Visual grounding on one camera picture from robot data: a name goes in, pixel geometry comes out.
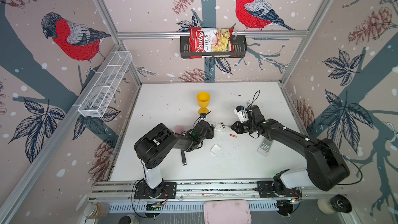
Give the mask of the white battery cover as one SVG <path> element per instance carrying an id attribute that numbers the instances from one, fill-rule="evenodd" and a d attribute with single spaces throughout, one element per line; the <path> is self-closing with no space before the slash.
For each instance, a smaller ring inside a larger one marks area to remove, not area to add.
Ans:
<path id="1" fill-rule="evenodd" d="M 211 149 L 210 153 L 213 155 L 217 155 L 221 151 L 221 147 L 217 144 L 215 144 Z"/>

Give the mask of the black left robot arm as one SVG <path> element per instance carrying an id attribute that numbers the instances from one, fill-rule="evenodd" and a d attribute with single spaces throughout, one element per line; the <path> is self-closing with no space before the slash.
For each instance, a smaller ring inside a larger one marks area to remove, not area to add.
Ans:
<path id="1" fill-rule="evenodd" d="M 135 200 L 174 199 L 176 183 L 166 183 L 161 175 L 161 163 L 172 149 L 191 152 L 200 149 L 205 139 L 214 137 L 214 126 L 201 120 L 183 134 L 173 132 L 160 123 L 134 145 L 137 157 L 144 167 L 144 178 L 135 184 Z"/>

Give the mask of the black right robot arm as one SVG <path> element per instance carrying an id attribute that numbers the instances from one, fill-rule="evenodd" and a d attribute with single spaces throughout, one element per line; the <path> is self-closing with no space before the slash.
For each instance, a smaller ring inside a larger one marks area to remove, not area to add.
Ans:
<path id="1" fill-rule="evenodd" d="M 315 186 L 329 191 L 350 175 L 343 155 L 335 143 L 309 138 L 287 128 L 274 119 L 265 119 L 258 106 L 238 106 L 234 110 L 239 120 L 231 125 L 237 134 L 258 134 L 268 141 L 277 141 L 298 152 L 306 159 L 306 168 L 284 170 L 273 177 L 273 190 L 277 195 L 297 187 Z"/>

